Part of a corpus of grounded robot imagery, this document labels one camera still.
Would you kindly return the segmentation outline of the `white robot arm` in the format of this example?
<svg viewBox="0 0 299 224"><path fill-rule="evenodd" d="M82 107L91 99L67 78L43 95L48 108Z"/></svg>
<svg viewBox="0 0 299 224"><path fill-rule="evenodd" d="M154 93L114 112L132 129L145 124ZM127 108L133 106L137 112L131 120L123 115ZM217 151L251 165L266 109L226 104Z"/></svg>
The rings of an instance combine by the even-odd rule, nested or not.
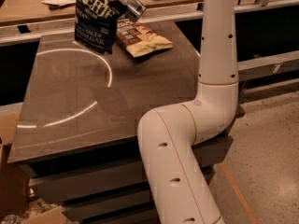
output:
<svg viewBox="0 0 299 224"><path fill-rule="evenodd" d="M197 93L139 121L137 140L161 224L225 224L192 146L235 117L238 67L234 0L204 0Z"/></svg>

